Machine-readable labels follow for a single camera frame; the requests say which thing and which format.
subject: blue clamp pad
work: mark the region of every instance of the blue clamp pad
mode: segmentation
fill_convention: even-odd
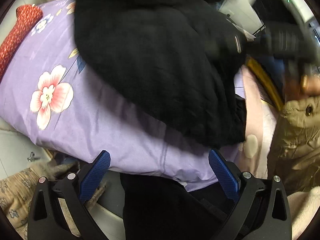
[[[111,157],[107,151],[100,153],[100,158],[87,173],[80,184],[79,199],[82,203],[92,198],[102,178],[110,167]]]
[[[239,200],[239,184],[215,150],[209,152],[209,164],[227,198],[237,202]]]

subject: yellow strap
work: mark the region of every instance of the yellow strap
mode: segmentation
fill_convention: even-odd
[[[284,106],[283,101],[279,95],[278,90],[273,84],[272,80],[269,78],[267,73],[263,70],[261,65],[252,57],[250,57],[247,62],[247,67],[255,74],[257,79],[260,81],[260,83],[266,90],[267,94],[269,95],[270,99],[274,102],[276,109],[278,111],[281,111]]]

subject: black pants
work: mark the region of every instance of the black pants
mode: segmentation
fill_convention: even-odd
[[[171,179],[121,174],[127,240],[209,240],[234,203],[219,183],[188,193]]]

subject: red knitted fabric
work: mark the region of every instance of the red knitted fabric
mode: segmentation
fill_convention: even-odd
[[[17,22],[0,46],[0,81],[20,43],[43,17],[43,11],[32,5],[19,6],[16,14]]]

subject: beige floral fabric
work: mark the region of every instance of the beige floral fabric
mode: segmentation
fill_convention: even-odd
[[[74,163],[56,166],[54,162],[38,162],[21,172],[0,180],[0,206],[23,239],[28,240],[28,213],[39,178],[45,176],[49,180],[55,180],[57,176],[66,173],[73,166]],[[105,187],[106,184],[100,186],[92,199],[87,202],[86,207],[88,210],[95,205]],[[76,236],[80,236],[65,201],[60,200],[60,205],[71,232]]]

